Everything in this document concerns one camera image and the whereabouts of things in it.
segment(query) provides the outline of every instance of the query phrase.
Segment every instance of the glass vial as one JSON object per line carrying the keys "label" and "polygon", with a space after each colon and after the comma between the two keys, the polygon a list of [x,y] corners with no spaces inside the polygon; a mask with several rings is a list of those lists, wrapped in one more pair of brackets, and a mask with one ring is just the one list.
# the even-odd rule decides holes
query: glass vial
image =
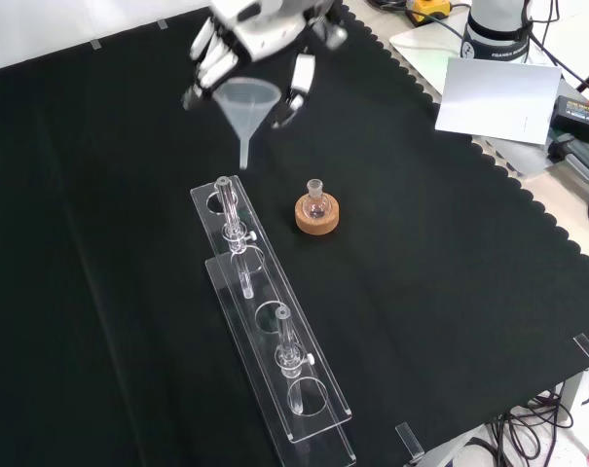
{"label": "glass vial", "polygon": [[303,201],[303,212],[310,219],[321,219],[331,212],[331,201],[322,192],[322,181],[314,178],[307,183],[309,193]]}

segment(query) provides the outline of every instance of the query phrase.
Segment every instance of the test tube rack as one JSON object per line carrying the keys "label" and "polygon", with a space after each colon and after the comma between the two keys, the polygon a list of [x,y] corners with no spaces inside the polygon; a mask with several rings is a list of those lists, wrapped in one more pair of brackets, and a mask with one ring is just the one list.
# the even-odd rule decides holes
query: test tube rack
{"label": "test tube rack", "polygon": [[281,465],[354,465],[341,426],[350,408],[238,177],[191,197],[215,255],[207,272]]}

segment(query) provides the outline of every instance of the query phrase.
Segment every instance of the black tablecloth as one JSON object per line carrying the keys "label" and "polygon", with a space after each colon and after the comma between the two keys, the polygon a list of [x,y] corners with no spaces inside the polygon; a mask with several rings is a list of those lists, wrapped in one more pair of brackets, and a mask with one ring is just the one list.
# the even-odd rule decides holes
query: black tablecloth
{"label": "black tablecloth", "polygon": [[[274,465],[189,191],[238,171],[185,112],[206,11],[0,71],[0,465]],[[362,25],[240,174],[337,381],[358,465],[408,459],[589,365],[589,259]],[[293,54],[251,76],[284,90]],[[294,203],[321,178],[327,237]]]}

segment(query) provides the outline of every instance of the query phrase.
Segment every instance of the white sheet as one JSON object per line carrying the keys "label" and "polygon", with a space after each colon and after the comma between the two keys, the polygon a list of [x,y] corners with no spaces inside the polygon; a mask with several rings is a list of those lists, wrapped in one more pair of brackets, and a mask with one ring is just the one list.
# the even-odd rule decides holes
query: white sheet
{"label": "white sheet", "polygon": [[450,58],[436,129],[544,144],[560,69]]}

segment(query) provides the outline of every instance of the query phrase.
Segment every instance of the funnel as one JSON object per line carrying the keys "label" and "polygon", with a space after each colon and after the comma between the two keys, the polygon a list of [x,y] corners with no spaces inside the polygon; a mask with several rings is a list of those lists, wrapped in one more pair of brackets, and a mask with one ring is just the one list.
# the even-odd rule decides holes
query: funnel
{"label": "funnel", "polygon": [[233,78],[214,92],[214,99],[239,138],[239,168],[248,166],[248,141],[259,124],[281,99],[271,83],[253,78]]}

